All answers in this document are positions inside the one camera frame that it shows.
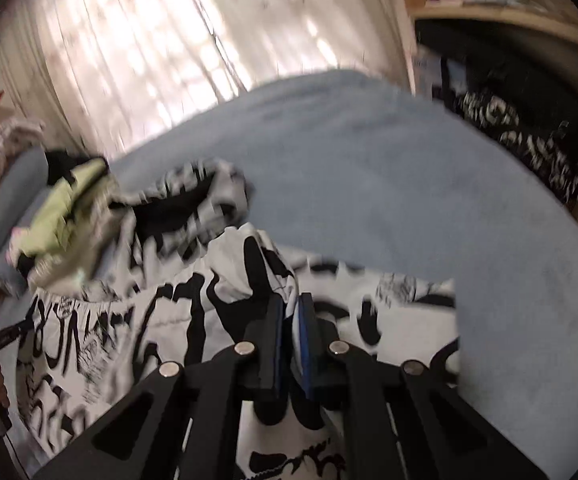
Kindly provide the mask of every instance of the bed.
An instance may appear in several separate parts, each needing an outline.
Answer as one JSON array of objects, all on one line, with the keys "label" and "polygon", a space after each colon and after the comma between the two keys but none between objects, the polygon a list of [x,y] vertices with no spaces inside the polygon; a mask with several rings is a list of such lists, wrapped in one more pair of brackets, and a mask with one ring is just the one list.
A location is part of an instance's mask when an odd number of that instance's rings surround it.
[{"label": "bed", "polygon": [[[279,244],[454,278],[461,395],[550,478],[575,472],[578,226],[519,162],[439,105],[332,71],[220,105],[111,170],[137,190],[207,156],[254,184],[248,219]],[[28,301],[5,300],[0,328]],[[0,355],[9,392],[16,352]],[[32,474],[46,458],[17,419],[10,437]]]}]

